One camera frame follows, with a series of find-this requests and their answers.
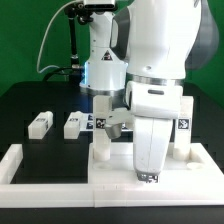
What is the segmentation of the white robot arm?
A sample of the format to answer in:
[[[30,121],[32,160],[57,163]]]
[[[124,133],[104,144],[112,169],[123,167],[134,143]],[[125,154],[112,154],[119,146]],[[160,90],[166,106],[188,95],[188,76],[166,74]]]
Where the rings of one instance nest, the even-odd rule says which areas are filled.
[[[215,54],[219,33],[208,0],[134,0],[112,19],[110,49],[127,63],[124,108],[105,113],[109,138],[133,130],[137,178],[158,180],[174,140],[174,158],[189,157],[193,99],[183,95],[188,69]]]

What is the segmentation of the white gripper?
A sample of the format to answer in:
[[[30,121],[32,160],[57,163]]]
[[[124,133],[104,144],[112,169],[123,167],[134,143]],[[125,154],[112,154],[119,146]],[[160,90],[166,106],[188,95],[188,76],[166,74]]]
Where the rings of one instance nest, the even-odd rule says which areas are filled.
[[[180,114],[183,88],[129,81],[125,100],[133,118],[133,165],[139,181],[157,183],[173,121]]]

